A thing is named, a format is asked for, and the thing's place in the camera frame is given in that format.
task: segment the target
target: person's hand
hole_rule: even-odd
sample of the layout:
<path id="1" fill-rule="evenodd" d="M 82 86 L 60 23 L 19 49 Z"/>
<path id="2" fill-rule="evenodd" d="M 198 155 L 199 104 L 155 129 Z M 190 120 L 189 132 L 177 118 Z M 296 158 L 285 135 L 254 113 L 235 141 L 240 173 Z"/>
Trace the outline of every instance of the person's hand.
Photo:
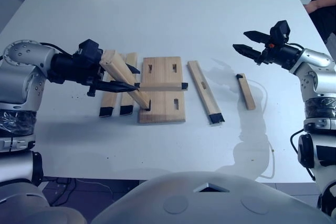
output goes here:
<path id="1" fill-rule="evenodd" d="M 315 1 L 310 1 L 308 5 L 303 5 L 308 14 L 315 12 L 318 9 L 318 6 Z"/>

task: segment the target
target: person's arm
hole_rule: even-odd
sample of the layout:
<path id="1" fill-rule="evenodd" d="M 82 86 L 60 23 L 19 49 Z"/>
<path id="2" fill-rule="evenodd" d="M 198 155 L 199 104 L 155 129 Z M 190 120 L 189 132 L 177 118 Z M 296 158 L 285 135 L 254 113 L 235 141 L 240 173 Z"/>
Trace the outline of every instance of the person's arm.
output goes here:
<path id="1" fill-rule="evenodd" d="M 315 12 L 319 8 L 328 7 L 336 5 L 336 0 L 314 0 L 311 1 L 308 5 L 305 5 L 307 13 Z"/>

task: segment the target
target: wooden plank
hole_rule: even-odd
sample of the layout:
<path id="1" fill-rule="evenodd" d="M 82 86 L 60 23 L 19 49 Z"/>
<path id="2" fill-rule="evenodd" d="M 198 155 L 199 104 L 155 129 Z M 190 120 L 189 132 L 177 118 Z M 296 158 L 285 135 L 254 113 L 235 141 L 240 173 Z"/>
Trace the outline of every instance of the wooden plank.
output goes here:
<path id="1" fill-rule="evenodd" d="M 122 81 L 130 85 L 136 83 L 132 72 L 129 70 L 124 60 L 115 50 L 105 50 L 100 65 L 106 70 L 115 80 Z M 142 109 L 150 110 L 149 96 L 138 90 L 128 92 L 128 94 L 139 104 Z"/>
<path id="2" fill-rule="evenodd" d="M 114 79 L 107 74 L 106 82 L 114 81 Z M 105 118 L 112 115 L 113 109 L 117 101 L 117 93 L 104 92 L 101 99 L 99 117 Z"/>
<path id="3" fill-rule="evenodd" d="M 205 106 L 206 112 L 212 123 L 224 122 L 222 113 L 217 105 L 210 86 L 207 83 L 197 60 L 188 61 L 188 67 L 197 87 L 199 96 Z"/>
<path id="4" fill-rule="evenodd" d="M 180 57 L 144 58 L 142 83 L 182 82 Z M 140 123 L 185 122 L 184 92 L 147 92 L 151 111 L 139 112 Z"/>
<path id="5" fill-rule="evenodd" d="M 256 104 L 254 103 L 245 75 L 243 73 L 239 73 L 236 77 L 242 90 L 247 110 L 254 110 L 256 108 Z"/>
<path id="6" fill-rule="evenodd" d="M 126 55 L 125 62 L 133 67 L 138 65 L 138 54 L 132 52 Z M 128 93 L 123 93 L 121 97 L 120 115 L 130 115 L 133 113 L 134 100 Z"/>
<path id="7" fill-rule="evenodd" d="M 187 91 L 188 83 L 186 82 L 167 82 L 167 83 L 135 83 L 136 87 L 139 88 L 140 91 L 157 91 L 157 92 L 165 92 L 165 91 Z"/>

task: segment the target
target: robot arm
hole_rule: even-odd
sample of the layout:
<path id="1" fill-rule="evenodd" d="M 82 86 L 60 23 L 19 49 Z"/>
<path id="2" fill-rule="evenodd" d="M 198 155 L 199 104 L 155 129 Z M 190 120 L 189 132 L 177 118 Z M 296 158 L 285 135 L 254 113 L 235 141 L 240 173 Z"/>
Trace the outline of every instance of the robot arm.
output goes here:
<path id="1" fill-rule="evenodd" d="M 321 191 L 321 210 L 336 216 L 335 62 L 328 55 L 288 43 L 289 33 L 288 24 L 283 20 L 271 28 L 270 35 L 258 31 L 244 33 L 249 39 L 265 44 L 262 53 L 246 45 L 233 47 L 258 65 L 275 63 L 300 79 L 306 112 L 303 128 L 307 134 L 300 136 L 298 160 L 315 175 Z"/>
<path id="2" fill-rule="evenodd" d="M 79 45 L 73 55 L 57 46 L 21 40 L 10 44 L 0 60 L 0 185 L 24 179 L 38 185 L 43 177 L 41 156 L 29 151 L 35 145 L 34 126 L 45 81 L 74 81 L 96 90 L 129 92 L 124 82 L 102 81 L 102 50 L 92 40 Z M 133 73 L 139 71 L 129 66 Z"/>

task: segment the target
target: plastic wrap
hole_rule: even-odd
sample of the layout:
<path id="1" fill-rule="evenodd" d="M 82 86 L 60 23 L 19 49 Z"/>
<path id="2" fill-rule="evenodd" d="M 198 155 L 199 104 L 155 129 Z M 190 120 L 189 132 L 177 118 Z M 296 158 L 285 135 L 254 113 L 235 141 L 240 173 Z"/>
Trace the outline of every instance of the plastic wrap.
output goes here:
<path id="1" fill-rule="evenodd" d="M 34 133 L 36 112 L 0 110 L 0 129 L 16 135 L 28 136 Z"/>
<path id="2" fill-rule="evenodd" d="M 305 106 L 306 118 L 336 118 L 336 98 L 312 98 Z"/>

